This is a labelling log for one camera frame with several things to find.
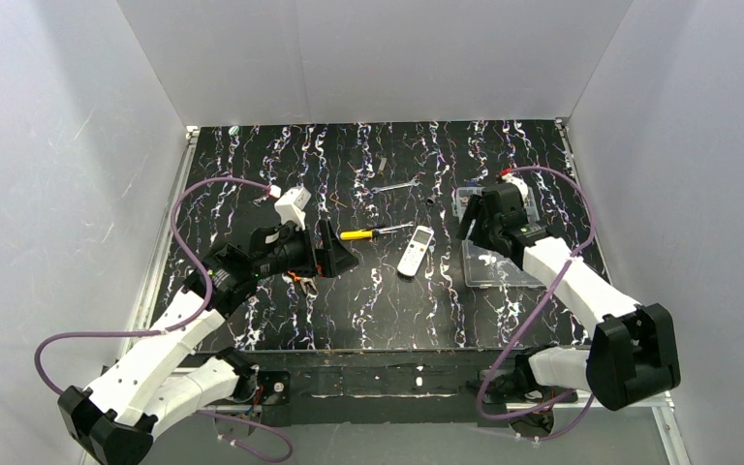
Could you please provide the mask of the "white remote control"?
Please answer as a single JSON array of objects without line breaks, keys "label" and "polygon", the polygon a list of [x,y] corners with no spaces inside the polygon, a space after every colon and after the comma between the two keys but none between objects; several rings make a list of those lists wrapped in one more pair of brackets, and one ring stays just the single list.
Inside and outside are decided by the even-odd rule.
[{"label": "white remote control", "polygon": [[419,271],[433,238],[434,231],[431,228],[426,226],[415,227],[408,244],[404,248],[396,272],[405,277],[414,277]]}]

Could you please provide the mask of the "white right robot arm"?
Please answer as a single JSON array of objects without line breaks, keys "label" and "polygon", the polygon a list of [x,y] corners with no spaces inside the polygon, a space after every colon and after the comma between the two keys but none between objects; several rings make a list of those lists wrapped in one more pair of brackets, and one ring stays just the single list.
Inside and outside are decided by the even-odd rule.
[{"label": "white right robot arm", "polygon": [[587,349],[551,346],[517,355],[505,377],[517,393],[584,390],[617,411],[680,385],[669,311],[621,293],[573,253],[556,227],[532,221],[519,187],[504,183],[471,195],[458,236],[536,278],[590,333]]}]

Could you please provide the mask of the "yellow handled screwdriver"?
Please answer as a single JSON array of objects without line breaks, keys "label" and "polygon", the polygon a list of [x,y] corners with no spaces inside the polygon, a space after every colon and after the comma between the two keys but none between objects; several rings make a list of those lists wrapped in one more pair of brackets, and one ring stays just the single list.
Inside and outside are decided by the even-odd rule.
[{"label": "yellow handled screwdriver", "polygon": [[339,238],[343,241],[354,241],[363,239],[372,239],[376,236],[375,230],[357,230],[357,231],[346,231],[339,234]]}]

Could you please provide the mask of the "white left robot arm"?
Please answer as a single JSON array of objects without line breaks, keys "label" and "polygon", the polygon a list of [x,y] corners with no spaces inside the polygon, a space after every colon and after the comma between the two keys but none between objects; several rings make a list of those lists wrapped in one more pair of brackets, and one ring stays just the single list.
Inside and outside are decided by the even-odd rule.
[{"label": "white left robot arm", "polygon": [[210,333],[278,274],[335,278],[358,266],[328,220],[322,244],[292,221],[252,233],[249,248],[223,243],[203,260],[150,331],[87,387],[67,387],[57,404],[70,436],[101,464],[139,464],[179,421],[225,398],[250,403],[267,388],[260,367],[229,347],[176,380],[171,373]]}]

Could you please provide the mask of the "aluminium frame rail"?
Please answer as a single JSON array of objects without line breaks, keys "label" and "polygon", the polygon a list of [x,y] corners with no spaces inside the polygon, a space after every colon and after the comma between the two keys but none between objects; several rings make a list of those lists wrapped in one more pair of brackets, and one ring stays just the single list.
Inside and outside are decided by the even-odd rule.
[{"label": "aluminium frame rail", "polygon": [[186,131],[187,143],[181,155],[175,179],[170,188],[170,194],[167,199],[162,222],[156,235],[150,261],[144,273],[139,294],[133,307],[131,320],[127,327],[122,329],[122,332],[147,330],[151,326],[152,315],[156,307],[164,269],[169,261],[171,251],[171,210],[186,188],[191,165],[195,158],[201,128],[199,126],[187,126]]}]

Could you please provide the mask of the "silver wrench upper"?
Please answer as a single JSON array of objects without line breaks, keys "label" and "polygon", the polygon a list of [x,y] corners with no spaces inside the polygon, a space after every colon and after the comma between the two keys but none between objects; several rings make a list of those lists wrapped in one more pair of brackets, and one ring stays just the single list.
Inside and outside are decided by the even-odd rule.
[{"label": "silver wrench upper", "polygon": [[391,184],[391,185],[382,186],[382,187],[373,187],[373,188],[370,188],[370,193],[373,195],[378,195],[383,192],[389,192],[389,191],[393,191],[396,189],[411,188],[411,187],[416,187],[416,186],[419,186],[419,182],[413,179],[407,182]]}]

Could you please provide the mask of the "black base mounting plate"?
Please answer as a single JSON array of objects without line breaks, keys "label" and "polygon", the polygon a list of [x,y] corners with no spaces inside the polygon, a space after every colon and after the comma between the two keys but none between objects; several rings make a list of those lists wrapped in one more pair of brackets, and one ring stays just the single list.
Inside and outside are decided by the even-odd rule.
[{"label": "black base mounting plate", "polygon": [[451,423],[487,426],[477,388],[497,349],[245,351],[269,426]]}]

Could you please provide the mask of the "orange handled pliers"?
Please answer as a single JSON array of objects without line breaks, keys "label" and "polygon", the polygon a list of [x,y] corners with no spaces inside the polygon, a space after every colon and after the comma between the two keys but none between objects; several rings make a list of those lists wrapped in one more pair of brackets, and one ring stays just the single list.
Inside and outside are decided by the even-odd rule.
[{"label": "orange handled pliers", "polygon": [[299,276],[291,271],[287,272],[287,276],[294,284],[300,287],[307,297],[315,298],[319,295],[318,288],[312,278]]}]

